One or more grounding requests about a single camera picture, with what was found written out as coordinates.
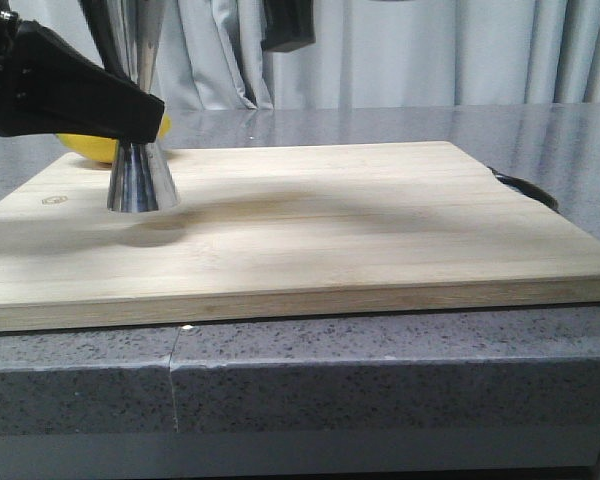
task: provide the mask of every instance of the white curtain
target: white curtain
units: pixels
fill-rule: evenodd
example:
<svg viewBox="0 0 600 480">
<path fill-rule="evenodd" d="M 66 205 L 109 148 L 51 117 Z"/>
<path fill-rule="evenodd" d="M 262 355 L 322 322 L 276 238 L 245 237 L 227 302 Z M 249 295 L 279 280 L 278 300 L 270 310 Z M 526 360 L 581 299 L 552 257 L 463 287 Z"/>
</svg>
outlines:
<svg viewBox="0 0 600 480">
<path fill-rule="evenodd" d="M 260 0 L 166 0 L 156 93 L 193 109 L 600 102 L 600 0 L 314 0 L 316 43 L 262 53 Z M 76 2 L 11 0 L 91 59 Z"/>
</svg>

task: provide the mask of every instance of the wood grain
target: wood grain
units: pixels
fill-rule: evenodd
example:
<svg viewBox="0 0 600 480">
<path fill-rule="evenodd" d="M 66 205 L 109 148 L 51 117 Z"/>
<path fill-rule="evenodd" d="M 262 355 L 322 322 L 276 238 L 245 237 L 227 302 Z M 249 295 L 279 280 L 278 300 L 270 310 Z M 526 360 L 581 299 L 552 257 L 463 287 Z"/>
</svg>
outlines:
<svg viewBox="0 0 600 480">
<path fill-rule="evenodd" d="M 170 156 L 167 212 L 77 154 L 0 202 L 0 331 L 600 301 L 600 242 L 452 144 Z"/>
</svg>

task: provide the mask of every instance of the yellow fruit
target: yellow fruit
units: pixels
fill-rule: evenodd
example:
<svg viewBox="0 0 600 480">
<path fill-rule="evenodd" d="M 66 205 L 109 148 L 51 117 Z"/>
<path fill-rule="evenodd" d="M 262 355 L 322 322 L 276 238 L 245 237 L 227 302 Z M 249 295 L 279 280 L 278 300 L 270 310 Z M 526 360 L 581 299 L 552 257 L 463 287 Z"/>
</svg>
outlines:
<svg viewBox="0 0 600 480">
<path fill-rule="evenodd" d="M 160 123 L 158 138 L 163 138 L 169 130 L 171 130 L 171 118 L 165 114 Z M 73 133 L 59 133 L 56 136 L 65 147 L 86 158 L 103 163 L 113 162 L 113 156 L 116 151 L 116 140 L 112 138 L 76 135 Z"/>
</svg>

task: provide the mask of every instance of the gray countertop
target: gray countertop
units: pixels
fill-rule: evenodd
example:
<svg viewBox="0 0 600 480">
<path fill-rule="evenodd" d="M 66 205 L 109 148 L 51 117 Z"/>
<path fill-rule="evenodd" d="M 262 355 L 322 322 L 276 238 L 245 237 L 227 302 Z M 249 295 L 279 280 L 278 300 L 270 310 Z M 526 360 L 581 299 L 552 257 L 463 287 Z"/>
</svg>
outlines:
<svg viewBox="0 0 600 480">
<path fill-rule="evenodd" d="M 600 104 L 171 115 L 167 148 L 448 140 L 600 239 Z M 64 151 L 0 139 L 0 198 Z M 594 424 L 600 305 L 0 335 L 0 435 Z"/>
</svg>

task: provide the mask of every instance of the stainless steel funnel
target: stainless steel funnel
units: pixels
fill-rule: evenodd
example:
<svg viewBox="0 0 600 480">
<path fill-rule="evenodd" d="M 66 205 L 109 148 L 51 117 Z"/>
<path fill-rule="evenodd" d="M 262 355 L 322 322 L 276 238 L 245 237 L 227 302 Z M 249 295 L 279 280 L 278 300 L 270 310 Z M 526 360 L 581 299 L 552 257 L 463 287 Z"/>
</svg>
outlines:
<svg viewBox="0 0 600 480">
<path fill-rule="evenodd" d="M 104 68 L 151 89 L 164 0 L 79 0 Z M 150 212 L 179 202 L 158 145 L 118 141 L 109 184 L 109 210 Z"/>
</svg>

